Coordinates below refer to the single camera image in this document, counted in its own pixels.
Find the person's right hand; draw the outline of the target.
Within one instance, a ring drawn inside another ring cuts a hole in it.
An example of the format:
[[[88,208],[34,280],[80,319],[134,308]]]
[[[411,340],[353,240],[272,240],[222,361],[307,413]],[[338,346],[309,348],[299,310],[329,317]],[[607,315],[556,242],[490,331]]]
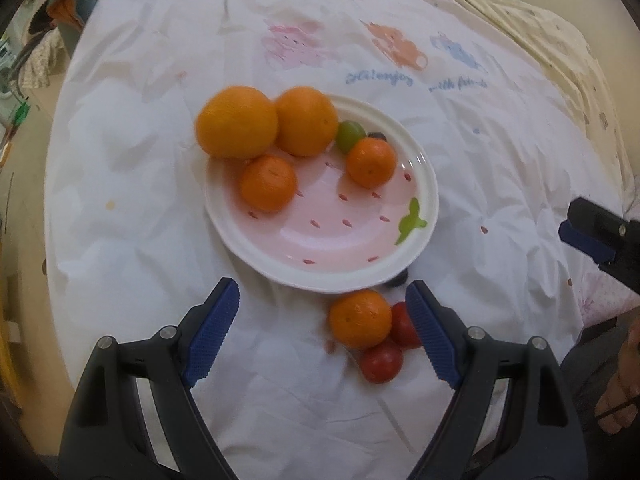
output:
[[[618,352],[617,370],[608,381],[605,392],[594,409],[598,425],[607,434],[617,434],[629,428],[639,414],[639,409],[630,404],[610,416],[602,414],[630,401],[639,394],[639,319],[629,326],[626,339]]]

